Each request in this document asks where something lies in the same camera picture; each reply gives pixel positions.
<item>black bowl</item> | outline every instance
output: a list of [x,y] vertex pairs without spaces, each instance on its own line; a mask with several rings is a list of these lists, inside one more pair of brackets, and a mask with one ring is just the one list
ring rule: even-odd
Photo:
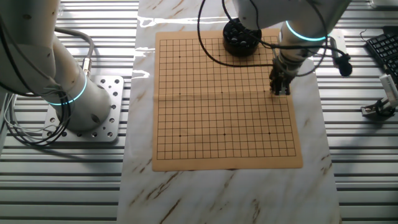
[[223,29],[223,45],[226,51],[237,57],[247,57],[252,55],[258,48],[261,38],[261,30],[249,30],[245,28],[238,18],[233,19],[235,23],[229,21]]

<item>slotted metal surface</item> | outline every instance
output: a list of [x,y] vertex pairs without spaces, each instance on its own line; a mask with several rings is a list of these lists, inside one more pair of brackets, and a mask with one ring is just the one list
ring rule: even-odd
[[[124,78],[119,140],[37,151],[7,136],[0,160],[1,224],[116,223],[138,4],[62,1],[57,25],[93,37],[92,74]],[[397,17],[395,11],[374,10],[369,1],[353,1],[337,25],[346,37],[353,75],[342,79],[329,58],[317,70],[344,224],[398,223],[398,117],[372,122],[359,109],[384,97],[382,73],[359,33],[367,29],[365,39],[382,34],[382,26],[398,26]],[[81,62],[86,42],[57,35]],[[17,117],[26,127],[41,128],[47,107],[40,99],[20,97]]]

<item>black cable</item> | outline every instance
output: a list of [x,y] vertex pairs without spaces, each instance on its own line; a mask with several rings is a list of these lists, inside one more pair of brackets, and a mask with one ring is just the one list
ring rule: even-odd
[[[221,0],[221,3],[222,3],[222,5],[223,5],[223,9],[224,9],[224,12],[225,12],[227,18],[228,18],[234,25],[238,26],[237,23],[231,18],[230,14],[228,13],[228,11],[227,11],[227,9],[226,9],[225,0]],[[279,44],[270,44],[270,43],[264,42],[263,40],[257,38],[256,36],[250,34],[250,33],[249,33],[248,31],[246,31],[246,30],[241,30],[241,31],[244,32],[245,34],[251,36],[252,38],[255,38],[255,39],[258,40],[260,43],[262,43],[262,44],[264,44],[264,45],[266,45],[266,46],[268,46],[268,47],[270,47],[270,48],[272,48],[272,49],[297,50],[297,49],[322,48],[322,49],[328,49],[328,50],[337,51],[337,52],[338,52],[339,54],[341,54],[341,55],[344,55],[344,54],[345,54],[345,53],[344,53],[342,50],[340,50],[340,49],[337,49],[337,48],[334,48],[334,47],[330,47],[330,46],[324,46],[324,45],[309,45],[309,46],[293,45],[293,46],[280,46]]]
[[[17,128],[15,127],[10,127],[7,123],[7,128],[10,131],[11,135],[18,140],[19,142],[26,144],[26,145],[30,145],[30,146],[48,146],[52,143],[54,143],[61,135],[62,133],[66,130],[68,124],[69,124],[69,116],[71,115],[71,109],[70,109],[70,104],[68,102],[68,98],[66,96],[66,94],[64,92],[60,92],[58,93],[59,97],[60,97],[60,102],[61,102],[61,110],[62,110],[62,114],[61,114],[61,118],[60,118],[60,126],[57,126],[57,128],[55,129],[55,131],[50,134],[49,136],[47,136],[47,138],[44,138],[43,140],[40,141],[30,141],[27,138],[24,137],[24,134],[21,133]],[[13,112],[12,112],[13,108],[11,108],[9,110],[9,117],[10,117],[10,122],[11,123],[15,123],[14,122],[14,117],[13,117]],[[53,140],[45,143],[45,144],[40,144],[43,143],[45,141],[48,141],[49,139],[54,138]]]
[[23,93],[22,96],[38,96],[38,95],[35,94],[34,91],[29,87],[29,85],[26,83],[26,81],[25,81],[24,78],[22,77],[21,73],[19,72],[18,67],[17,67],[17,65],[16,65],[16,63],[15,63],[15,60],[14,60],[14,58],[12,57],[12,54],[11,54],[11,52],[10,52],[10,49],[9,49],[9,47],[8,47],[8,45],[7,45],[6,36],[4,35],[4,31],[3,31],[3,27],[2,27],[2,24],[1,24],[1,23],[0,23],[0,39],[1,39],[1,44],[2,44],[2,46],[3,46],[3,48],[4,48],[5,52],[6,52],[7,58],[8,58],[8,60],[10,61],[11,65],[12,65],[12,68],[14,69],[14,71],[15,71],[16,75],[18,76],[19,80],[22,82],[22,84],[25,86],[25,88],[27,88],[30,92],[32,92],[32,94]]
[[[255,3],[253,2],[253,0],[250,0],[250,3],[253,5],[254,10],[256,11],[256,25],[257,25],[257,29],[261,30],[260,28],[260,24],[259,24],[259,10],[257,8],[257,6],[255,5]],[[266,48],[266,49],[271,49],[270,47],[266,46],[265,44],[261,43],[261,45]]]
[[228,66],[228,67],[235,67],[235,68],[245,68],[245,67],[263,67],[263,66],[273,66],[273,64],[255,64],[255,65],[233,65],[233,64],[228,64],[228,63],[224,63],[224,62],[220,62],[219,60],[215,59],[213,56],[211,56],[211,54],[207,51],[205,45],[203,44],[203,41],[201,39],[201,35],[200,35],[200,17],[201,17],[201,12],[203,10],[203,6],[205,5],[206,0],[203,0],[201,2],[200,8],[199,8],[199,13],[198,13],[198,24],[197,24],[197,32],[198,32],[198,40],[199,40],[199,44],[202,48],[202,50],[205,52],[205,54],[207,55],[207,57],[209,57],[210,59],[212,59],[212,61],[220,64],[220,65],[224,65],[224,66]]
[[365,40],[365,39],[363,39],[363,36],[362,36],[362,34],[363,34],[363,33],[365,33],[366,31],[367,31],[367,29],[365,29],[364,31],[362,31],[362,32],[360,32],[360,33],[359,33],[359,35],[360,35],[360,36],[361,36],[361,38],[362,38],[362,41],[364,41],[364,42],[366,42],[366,40]]
[[[259,16],[258,16],[258,9],[257,9],[257,6],[253,3],[253,1],[250,1],[250,2],[251,2],[251,4],[253,5],[253,7],[256,9],[256,19],[258,20],[258,17],[259,17]],[[324,28],[324,30],[325,30],[326,46],[323,46],[323,45],[311,45],[311,46],[300,46],[300,45],[280,46],[280,45],[277,45],[277,44],[269,44],[269,43],[264,42],[264,41],[262,41],[261,39],[255,37],[255,36],[253,36],[252,34],[250,34],[249,32],[247,32],[246,30],[240,30],[240,31],[245,32],[247,35],[250,35],[251,37],[253,37],[253,38],[255,38],[256,40],[258,40],[264,47],[265,47],[265,46],[269,46],[269,47],[272,48],[272,49],[286,49],[286,50],[292,50],[292,49],[306,49],[306,50],[309,50],[309,49],[313,49],[313,48],[323,48],[323,49],[325,49],[325,51],[324,51],[324,53],[323,53],[323,55],[322,55],[321,60],[319,61],[319,63],[318,63],[316,66],[314,66],[314,68],[313,68],[312,70],[310,70],[309,72],[304,73],[304,74],[295,75],[296,77],[303,77],[303,76],[309,75],[309,74],[311,74],[312,72],[314,72],[317,68],[319,68],[320,65],[321,65],[321,63],[323,62],[323,59],[325,58],[326,50],[327,50],[327,49],[335,50],[335,51],[337,51],[338,53],[340,53],[341,55],[344,55],[344,54],[345,54],[345,53],[344,53],[343,51],[341,51],[340,49],[336,49],[336,48],[333,48],[333,47],[329,47],[329,46],[327,45],[327,43],[328,43],[328,31],[327,31],[327,28],[326,28],[325,20],[323,19],[323,16],[322,16],[321,13],[319,12],[318,8],[317,8],[310,0],[307,0],[307,2],[309,3],[309,5],[311,5],[311,7],[314,9],[314,11],[316,12],[317,16],[319,17],[319,19],[320,19],[321,22],[322,22],[322,26],[323,26],[323,28]],[[230,14],[228,13],[228,10],[226,9],[225,0],[221,0],[221,3],[222,3],[223,9],[224,9],[224,13],[226,14],[227,18],[228,18],[232,23],[234,23],[234,25],[238,26],[237,23],[231,18]]]
[[65,28],[61,28],[61,27],[55,27],[55,31],[63,33],[63,34],[78,36],[78,37],[81,37],[83,40],[87,41],[90,46],[88,48],[88,53],[87,53],[86,58],[91,58],[91,56],[93,55],[93,51],[94,51],[94,42],[93,42],[93,39],[89,35],[87,35],[83,32],[77,31],[77,30],[65,29]]

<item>key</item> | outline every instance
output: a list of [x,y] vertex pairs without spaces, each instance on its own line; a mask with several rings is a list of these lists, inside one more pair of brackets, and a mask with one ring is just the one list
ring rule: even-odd
[[387,39],[387,37],[385,35],[382,35],[382,36],[376,38],[377,41],[383,41],[383,40],[386,40],[386,39]]

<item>black wire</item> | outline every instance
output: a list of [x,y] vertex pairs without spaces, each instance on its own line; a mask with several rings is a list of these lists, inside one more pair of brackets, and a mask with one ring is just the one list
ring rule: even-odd
[[[225,0],[221,0],[221,3],[222,3],[222,5],[223,5],[224,13],[226,14],[227,18],[228,18],[234,25],[238,26],[237,23],[231,18],[230,14],[228,13],[228,11],[227,11],[227,9],[226,9]],[[279,44],[270,44],[270,43],[267,43],[267,42],[265,42],[265,41],[263,41],[263,40],[257,38],[256,36],[250,34],[250,33],[249,33],[248,31],[246,31],[246,30],[241,30],[241,31],[244,32],[245,34],[251,36],[252,38],[255,38],[255,39],[258,40],[260,43],[262,43],[262,44],[264,44],[264,45],[266,45],[266,46],[268,46],[268,47],[270,47],[270,48],[272,48],[272,49],[297,50],[297,49],[322,48],[322,49],[328,49],[328,50],[337,51],[337,52],[340,53],[341,55],[344,55],[344,54],[345,54],[345,53],[344,53],[342,50],[340,50],[340,49],[337,49],[337,48],[334,48],[334,47],[330,47],[330,46],[324,46],[324,45],[309,45],[309,46],[293,45],[293,46],[280,46]]]
[[[255,5],[255,3],[253,2],[253,0],[250,0],[250,3],[253,5],[254,10],[256,11],[256,24],[257,24],[257,29],[258,29],[258,30],[261,30],[260,24],[259,24],[259,10],[258,10],[257,6]],[[266,46],[266,45],[263,44],[263,43],[261,43],[261,45],[262,45],[264,48],[266,48],[266,49],[271,49],[270,47]]]
[[[58,95],[60,97],[61,110],[62,110],[61,118],[60,118],[61,125],[57,126],[57,128],[55,129],[55,131],[52,134],[50,134],[49,136],[47,136],[47,138],[44,138],[43,140],[40,140],[40,141],[30,141],[27,138],[25,138],[24,134],[22,132],[20,132],[16,127],[11,127],[6,123],[7,128],[10,131],[11,135],[19,142],[26,144],[26,145],[30,145],[30,146],[43,147],[43,146],[48,146],[48,145],[54,143],[62,135],[62,133],[66,130],[67,126],[69,125],[69,116],[71,115],[70,104],[68,102],[68,98],[67,98],[66,94],[63,92],[60,92],[60,93],[58,93]],[[10,122],[14,123],[14,117],[13,117],[12,110],[13,109],[9,110],[9,117],[10,117]],[[54,138],[54,139],[45,144],[40,144],[45,141],[48,141],[51,138]]]
[[0,23],[0,39],[1,39],[1,44],[2,44],[2,46],[3,46],[3,48],[4,48],[5,52],[6,52],[7,58],[8,58],[8,60],[10,61],[11,65],[12,65],[12,68],[14,69],[16,75],[18,76],[18,78],[19,78],[19,80],[22,82],[22,84],[25,86],[25,88],[27,88],[27,89],[28,89],[30,92],[32,92],[33,94],[31,94],[31,95],[30,95],[30,94],[26,94],[26,93],[20,94],[21,92],[17,92],[17,91],[12,91],[12,92],[13,92],[13,93],[17,93],[18,95],[22,95],[22,96],[38,96],[38,95],[35,94],[34,91],[29,87],[29,85],[26,83],[26,81],[25,81],[24,78],[22,77],[21,73],[19,72],[18,67],[17,67],[17,65],[16,65],[16,63],[15,63],[15,60],[14,60],[14,58],[12,57],[12,54],[11,54],[11,52],[10,52],[10,49],[9,49],[9,47],[8,47],[8,45],[7,45],[6,36],[4,35],[4,31],[3,31],[3,27],[2,27],[2,25],[1,25],[1,23]]
[[200,8],[199,8],[197,32],[198,32],[199,44],[200,44],[201,48],[203,49],[203,51],[205,52],[205,54],[207,55],[207,57],[209,57],[210,59],[212,59],[212,61],[214,61],[220,65],[235,67],[235,68],[274,66],[273,64],[268,64],[268,63],[267,64],[255,64],[255,65],[233,65],[233,64],[220,62],[219,60],[217,60],[213,56],[211,56],[211,54],[207,51],[205,45],[203,44],[203,41],[202,41],[201,35],[200,35],[200,16],[201,16],[201,12],[203,10],[203,6],[205,5],[205,2],[206,2],[206,0],[203,0],[201,2]]
[[360,35],[361,38],[362,38],[362,41],[366,41],[365,39],[363,39],[363,36],[362,36],[362,34],[365,33],[366,31],[367,31],[367,29],[365,29],[364,31],[362,31],[362,32],[359,33],[359,35]]

